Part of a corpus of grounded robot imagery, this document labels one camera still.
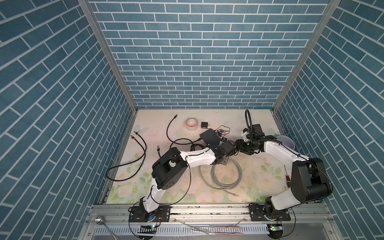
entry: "charger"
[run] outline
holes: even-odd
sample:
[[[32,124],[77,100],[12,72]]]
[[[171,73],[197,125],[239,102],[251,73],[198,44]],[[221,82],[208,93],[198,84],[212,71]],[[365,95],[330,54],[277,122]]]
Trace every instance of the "charger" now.
[[[208,122],[201,122],[201,128],[208,128]]]

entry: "floral mat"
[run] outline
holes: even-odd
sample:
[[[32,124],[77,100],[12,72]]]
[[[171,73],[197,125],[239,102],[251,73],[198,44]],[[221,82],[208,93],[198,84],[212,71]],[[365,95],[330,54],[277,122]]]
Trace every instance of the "floral mat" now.
[[[278,136],[279,131],[269,110],[250,110],[252,124],[260,124],[266,135]],[[147,143],[147,156],[143,166],[136,176],[122,181],[114,182],[109,193],[107,204],[132,204],[145,196],[151,187],[152,165],[159,159],[157,146],[160,153],[164,154],[170,146],[166,137],[166,129],[169,121],[178,114],[172,122],[168,135],[171,139],[189,138],[193,141],[199,138],[199,134],[206,131],[199,127],[195,131],[188,131],[184,125],[186,119],[196,118],[199,121],[208,122],[210,128],[216,129],[220,125],[230,127],[230,133],[225,137],[235,141],[242,138],[240,133],[246,127],[244,110],[139,110],[135,119],[133,131],[137,131]],[[190,145],[173,145],[180,151],[189,151]],[[136,160],[143,153],[142,149],[133,140],[129,139],[121,164]],[[231,158],[239,163],[242,169],[242,179],[239,185],[229,190],[238,197],[228,194],[222,190],[213,190],[205,185],[199,175],[199,168],[191,169],[192,183],[187,195],[180,203],[201,202],[263,202],[266,197],[278,194],[286,189],[284,165],[266,153],[245,155],[239,153]],[[141,164],[141,160],[118,169],[116,179],[125,179],[134,174]],[[212,166],[201,166],[204,179],[212,184],[210,169]],[[215,170],[218,180],[223,183],[233,183],[238,178],[236,167],[229,162],[226,166],[217,165]],[[180,180],[168,189],[161,202],[173,203],[179,200],[187,191],[189,186],[189,170],[186,170]]]

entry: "blue brick wall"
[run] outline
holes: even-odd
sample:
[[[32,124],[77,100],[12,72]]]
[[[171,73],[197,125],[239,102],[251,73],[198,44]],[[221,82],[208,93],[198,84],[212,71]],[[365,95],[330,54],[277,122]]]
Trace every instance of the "blue brick wall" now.
[[[73,239],[132,111],[76,0],[0,1],[0,239]]]
[[[271,108],[327,3],[91,0],[139,108]]]
[[[383,12],[342,0],[278,110],[297,149],[326,160],[344,239],[384,236]]]

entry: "clear tape roll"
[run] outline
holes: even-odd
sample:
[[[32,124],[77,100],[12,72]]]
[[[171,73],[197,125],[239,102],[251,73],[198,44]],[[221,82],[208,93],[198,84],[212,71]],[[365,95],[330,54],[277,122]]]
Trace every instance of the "clear tape roll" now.
[[[188,118],[187,121],[185,122],[185,127],[189,131],[195,131],[198,126],[199,126],[199,122],[197,121],[196,118]]]

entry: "metal knob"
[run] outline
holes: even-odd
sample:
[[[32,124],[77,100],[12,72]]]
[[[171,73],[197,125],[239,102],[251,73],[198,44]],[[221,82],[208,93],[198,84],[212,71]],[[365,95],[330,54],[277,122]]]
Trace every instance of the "metal knob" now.
[[[109,231],[109,233],[112,235],[112,237],[114,238],[114,240],[120,240],[120,238],[118,236],[116,236],[108,227],[107,225],[105,225],[105,218],[103,216],[98,216],[96,217],[95,219],[95,222],[98,224],[98,225],[104,225],[105,228],[107,228],[107,230]]]

